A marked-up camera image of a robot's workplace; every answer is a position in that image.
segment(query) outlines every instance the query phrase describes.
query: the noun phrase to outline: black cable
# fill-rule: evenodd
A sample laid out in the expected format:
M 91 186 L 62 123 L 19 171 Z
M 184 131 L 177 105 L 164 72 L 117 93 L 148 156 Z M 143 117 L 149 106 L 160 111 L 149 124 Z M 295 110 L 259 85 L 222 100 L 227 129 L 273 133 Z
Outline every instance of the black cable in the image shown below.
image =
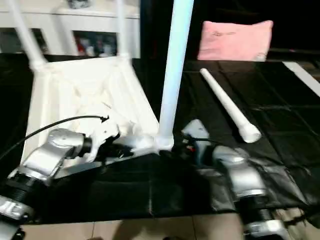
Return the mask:
M 24 138 L 20 139 L 19 141 L 17 141 L 14 145 L 12 145 L 11 147 L 9 147 L 6 151 L 4 151 L 1 155 L 0 155 L 0 161 L 6 156 L 8 155 L 13 149 L 15 149 L 16 147 L 18 147 L 20 144 L 24 143 L 27 139 L 33 137 L 34 135 L 41 133 L 44 130 L 47 130 L 49 128 L 52 128 L 56 125 L 59 124 L 63 124 L 65 122 L 69 122 L 72 120 L 76 120 L 76 119 L 100 119 L 102 122 L 105 122 L 106 120 L 109 119 L 109 117 L 103 117 L 103 116 L 97 116 L 97 115 L 84 115 L 84 116 L 74 116 L 74 117 L 69 117 L 60 121 L 56 121 L 54 123 L 51 123 L 47 126 L 44 126 L 32 133 L 30 133 L 29 135 L 25 136 Z
M 284 224 L 285 226 L 289 227 L 291 225 L 296 225 L 297 223 L 300 223 L 305 220 L 309 220 L 314 215 L 318 215 L 320 213 L 319 207 L 310 209 L 309 211 L 305 212 L 301 216 L 294 217 L 292 220 L 285 221 Z
M 213 144 L 217 144 L 217 145 L 222 145 L 222 146 L 227 146 L 229 147 L 228 144 L 225 144 L 223 142 L 219 142 L 210 138 L 198 138 L 198 137 L 192 137 L 190 135 L 184 135 L 183 136 L 186 140 L 189 141 L 194 141 L 194 142 L 209 142 L 209 143 L 213 143 Z

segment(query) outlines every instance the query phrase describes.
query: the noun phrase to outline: white plastic tube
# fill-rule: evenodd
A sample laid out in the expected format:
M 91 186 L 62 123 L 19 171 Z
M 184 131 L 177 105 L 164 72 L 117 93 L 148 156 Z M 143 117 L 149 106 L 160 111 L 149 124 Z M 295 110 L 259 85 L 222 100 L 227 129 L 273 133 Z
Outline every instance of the white plastic tube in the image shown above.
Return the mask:
M 233 122 L 239 129 L 239 133 L 243 140 L 250 144 L 254 143 L 261 138 L 261 133 L 255 125 L 249 122 L 246 116 L 240 111 L 237 105 L 231 100 L 228 94 L 217 83 L 214 77 L 205 68 L 200 70 L 200 73 L 207 81 L 216 97 L 220 100 L 221 104 L 232 118 Z
M 126 29 L 126 15 L 124 0 L 116 0 L 116 12 L 117 12 L 117 25 L 118 25 L 118 50 L 117 54 L 119 56 L 128 57 L 128 48 L 127 48 L 127 29 Z
M 11 15 L 16 24 L 16 31 L 23 44 L 24 50 L 29 58 L 30 67 L 35 70 L 46 63 L 42 52 L 36 42 L 31 30 L 27 28 L 21 10 L 16 0 L 6 0 Z
M 158 137 L 173 145 L 173 128 L 194 0 L 174 0 Z

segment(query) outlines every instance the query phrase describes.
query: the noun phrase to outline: shelf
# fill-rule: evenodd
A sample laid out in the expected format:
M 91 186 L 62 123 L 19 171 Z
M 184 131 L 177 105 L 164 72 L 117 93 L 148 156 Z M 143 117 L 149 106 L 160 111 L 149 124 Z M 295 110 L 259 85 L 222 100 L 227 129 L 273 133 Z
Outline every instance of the shelf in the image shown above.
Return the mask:
M 56 15 L 78 15 L 97 17 L 116 17 L 116 0 L 92 0 L 92 6 L 80 9 L 68 7 L 67 0 L 18 0 L 24 13 L 32 14 L 56 14 Z M 126 18 L 140 18 L 140 1 L 124 0 Z M 0 0 L 0 13 L 9 10 L 5 0 Z

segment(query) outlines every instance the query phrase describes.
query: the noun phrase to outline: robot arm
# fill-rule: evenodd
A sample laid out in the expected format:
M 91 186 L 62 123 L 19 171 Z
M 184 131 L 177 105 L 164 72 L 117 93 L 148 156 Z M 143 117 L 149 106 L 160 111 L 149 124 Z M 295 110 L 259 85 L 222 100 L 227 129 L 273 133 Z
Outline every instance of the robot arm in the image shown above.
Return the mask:
M 0 240 L 23 239 L 20 225 L 34 217 L 64 160 L 82 157 L 94 145 L 92 138 L 82 133 L 62 128 L 50 131 L 46 142 L 27 157 L 0 190 Z
M 226 146 L 217 146 L 213 151 L 213 159 L 219 160 L 227 169 L 236 197 L 235 206 L 244 224 L 247 238 L 291 239 L 283 222 L 275 219 L 264 207 L 268 201 L 267 188 L 245 155 L 240 149 Z

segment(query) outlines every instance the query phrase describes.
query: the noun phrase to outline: black fabric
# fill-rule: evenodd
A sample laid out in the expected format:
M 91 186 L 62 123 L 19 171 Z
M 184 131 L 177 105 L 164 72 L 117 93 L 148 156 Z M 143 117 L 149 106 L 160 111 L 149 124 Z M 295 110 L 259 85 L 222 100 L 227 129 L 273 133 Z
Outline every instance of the black fabric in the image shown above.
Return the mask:
M 78 59 L 50 56 L 50 61 Z M 2 150 L 26 131 L 32 73 L 23 55 L 0 54 Z M 160 115 L 163 63 L 132 62 L 157 117 Z M 246 144 L 199 74 L 207 68 L 263 134 Z M 187 61 L 174 125 L 200 119 L 210 137 L 248 151 L 268 187 L 267 208 L 320 205 L 320 99 L 282 63 Z M 0 177 L 19 163 L 21 148 L 2 160 Z M 217 164 L 203 165 L 171 153 L 155 154 L 55 181 L 39 223 L 107 221 L 234 212 L 228 179 Z

